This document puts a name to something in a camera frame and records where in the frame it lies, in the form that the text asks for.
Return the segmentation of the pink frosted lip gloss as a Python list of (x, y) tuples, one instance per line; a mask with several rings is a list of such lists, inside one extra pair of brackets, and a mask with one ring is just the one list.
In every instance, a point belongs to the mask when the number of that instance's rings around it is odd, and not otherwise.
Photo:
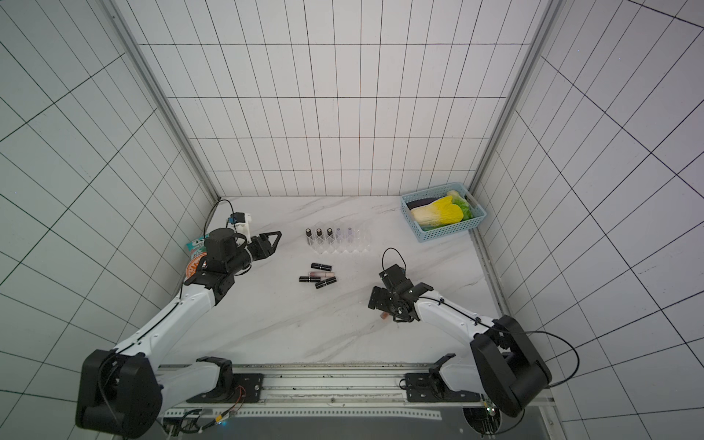
[(326, 278), (333, 278), (336, 275), (332, 271), (310, 271), (308, 273), (308, 276), (314, 277), (314, 278), (326, 279)]

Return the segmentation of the black silver-band lipstick Shuzili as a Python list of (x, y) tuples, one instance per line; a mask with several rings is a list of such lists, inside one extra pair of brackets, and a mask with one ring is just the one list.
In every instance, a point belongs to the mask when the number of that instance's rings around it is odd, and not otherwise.
[(317, 284), (315, 284), (315, 288), (322, 289), (322, 288), (324, 288), (330, 284), (336, 283), (336, 282), (337, 282), (336, 277), (326, 278), (324, 280), (320, 280), (320, 282), (317, 282)]

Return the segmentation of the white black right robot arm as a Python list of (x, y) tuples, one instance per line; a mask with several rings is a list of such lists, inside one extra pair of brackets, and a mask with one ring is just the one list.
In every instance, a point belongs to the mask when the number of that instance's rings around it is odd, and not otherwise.
[(398, 265), (383, 269), (379, 278), (383, 286), (372, 289), (370, 309), (387, 313), (396, 323), (434, 326), (469, 350), (440, 361), (437, 375), (447, 390), (487, 397), (515, 417), (552, 381), (529, 334), (513, 317), (494, 319), (464, 309), (432, 286), (414, 284)]

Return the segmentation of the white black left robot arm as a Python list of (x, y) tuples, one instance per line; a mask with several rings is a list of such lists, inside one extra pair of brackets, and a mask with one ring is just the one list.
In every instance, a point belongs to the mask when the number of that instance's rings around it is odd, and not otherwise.
[(205, 237), (205, 253), (169, 304), (131, 337), (110, 350), (97, 349), (82, 363), (75, 425), (135, 439), (165, 411), (192, 398), (240, 400), (232, 363), (200, 357), (192, 365), (159, 374), (165, 356), (206, 313), (222, 302), (239, 275), (277, 250), (279, 231), (246, 236), (222, 227)]

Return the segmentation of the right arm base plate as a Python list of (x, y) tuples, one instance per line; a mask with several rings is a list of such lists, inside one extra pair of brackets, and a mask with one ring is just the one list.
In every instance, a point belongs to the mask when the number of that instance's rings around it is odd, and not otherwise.
[(407, 373), (399, 381), (409, 403), (479, 403), (480, 394), (454, 392), (435, 373)]

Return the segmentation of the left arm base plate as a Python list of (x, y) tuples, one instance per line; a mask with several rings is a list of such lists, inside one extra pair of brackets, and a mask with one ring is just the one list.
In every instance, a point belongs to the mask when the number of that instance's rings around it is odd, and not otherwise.
[(258, 403), (263, 380), (260, 373), (225, 375), (205, 399), (209, 403)]

